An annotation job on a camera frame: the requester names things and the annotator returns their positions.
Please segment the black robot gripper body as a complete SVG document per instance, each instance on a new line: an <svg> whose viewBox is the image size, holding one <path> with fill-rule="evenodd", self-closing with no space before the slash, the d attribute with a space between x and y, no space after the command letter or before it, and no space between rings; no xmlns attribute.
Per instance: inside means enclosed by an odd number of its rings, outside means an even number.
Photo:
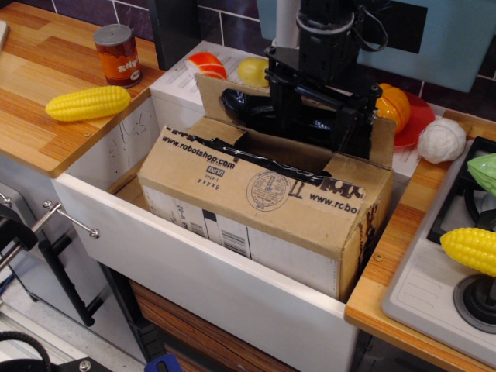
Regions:
<svg viewBox="0 0 496 372"><path fill-rule="evenodd" d="M268 48L267 78L292 80L301 94L301 106L307 97L336 112L355 109L372 119L381 89L357 64L361 50L383 48L363 39L369 16L363 1L302 1L296 19L299 48Z"/></svg>

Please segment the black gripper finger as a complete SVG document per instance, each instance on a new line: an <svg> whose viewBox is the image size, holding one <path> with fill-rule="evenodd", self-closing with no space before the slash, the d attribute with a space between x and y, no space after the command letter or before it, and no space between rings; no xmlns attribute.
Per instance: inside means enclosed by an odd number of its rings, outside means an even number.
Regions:
<svg viewBox="0 0 496 372"><path fill-rule="evenodd" d="M301 111L301 94L297 89L298 86L292 80L270 76L270 99L279 136L298 135L296 118Z"/></svg>
<svg viewBox="0 0 496 372"><path fill-rule="evenodd" d="M334 152L368 159L371 148L372 119L355 109L340 109L332 123L331 149Z"/></svg>

